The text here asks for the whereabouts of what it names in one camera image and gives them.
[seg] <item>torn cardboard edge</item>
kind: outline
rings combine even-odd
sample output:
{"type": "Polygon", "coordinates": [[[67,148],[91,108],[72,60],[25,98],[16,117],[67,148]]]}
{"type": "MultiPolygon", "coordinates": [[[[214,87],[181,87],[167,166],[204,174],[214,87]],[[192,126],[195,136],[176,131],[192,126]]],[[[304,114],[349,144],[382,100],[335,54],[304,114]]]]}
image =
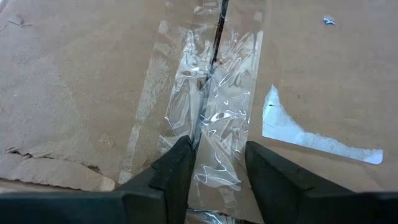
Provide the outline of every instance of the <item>torn cardboard edge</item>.
{"type": "Polygon", "coordinates": [[[116,186],[113,180],[74,162],[14,153],[0,154],[0,176],[8,180],[85,191],[111,191],[116,186]]]}

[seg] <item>brown cardboard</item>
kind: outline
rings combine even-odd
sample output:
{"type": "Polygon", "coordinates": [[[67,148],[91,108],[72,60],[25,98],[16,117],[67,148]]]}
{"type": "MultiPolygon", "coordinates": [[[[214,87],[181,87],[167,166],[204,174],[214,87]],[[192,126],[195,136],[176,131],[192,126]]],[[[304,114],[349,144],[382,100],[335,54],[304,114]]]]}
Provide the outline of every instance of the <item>brown cardboard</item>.
{"type": "MultiPolygon", "coordinates": [[[[173,133],[164,116],[186,35],[201,38],[199,54],[211,49],[217,7],[216,0],[9,2],[0,14],[0,157],[17,149],[41,165],[86,167],[119,183],[140,173],[165,152],[159,136],[173,133]]],[[[93,190],[84,187],[90,179],[61,185],[51,178],[59,173],[47,175],[0,177],[93,190]]]]}
{"type": "Polygon", "coordinates": [[[94,167],[117,181],[164,5],[10,1],[0,14],[1,150],[94,167]],[[31,26],[10,22],[16,17],[31,26]]]}
{"type": "Polygon", "coordinates": [[[395,1],[268,1],[249,140],[351,190],[397,190],[397,9],[395,1]],[[323,15],[336,25],[324,25],[323,15]],[[262,137],[271,85],[304,130],[383,149],[383,162],[371,165],[262,137]]]}

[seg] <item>clear tape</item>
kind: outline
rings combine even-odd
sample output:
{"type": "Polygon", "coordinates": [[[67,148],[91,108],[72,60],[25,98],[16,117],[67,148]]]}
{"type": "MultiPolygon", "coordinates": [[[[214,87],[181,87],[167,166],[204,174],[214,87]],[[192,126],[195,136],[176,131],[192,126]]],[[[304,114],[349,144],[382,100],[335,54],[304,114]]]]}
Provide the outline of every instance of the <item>clear tape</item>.
{"type": "MultiPolygon", "coordinates": [[[[222,3],[222,0],[168,0],[166,18],[160,22],[151,60],[161,53],[167,64],[177,64],[175,75],[172,70],[167,71],[171,77],[174,76],[174,84],[165,114],[167,125],[159,128],[160,154],[166,153],[184,135],[194,139],[198,158],[189,205],[238,217],[241,211],[236,194],[244,185],[248,188],[248,184],[242,181],[242,175],[247,179],[242,168],[242,154],[248,137],[261,51],[264,1],[229,0],[224,31],[213,62],[222,3]],[[176,11],[178,15],[182,11],[191,13],[191,21],[182,22],[176,18],[176,11]],[[218,206],[209,206],[211,195],[200,185],[217,191],[221,196],[215,199],[218,206]]],[[[136,136],[136,141],[139,141],[139,134],[136,136]]],[[[140,154],[131,150],[124,164],[131,165],[131,161],[140,154]]],[[[128,179],[139,170],[124,166],[123,172],[128,174],[124,179],[128,179]]],[[[206,220],[212,215],[191,211],[188,216],[206,220]]]]}

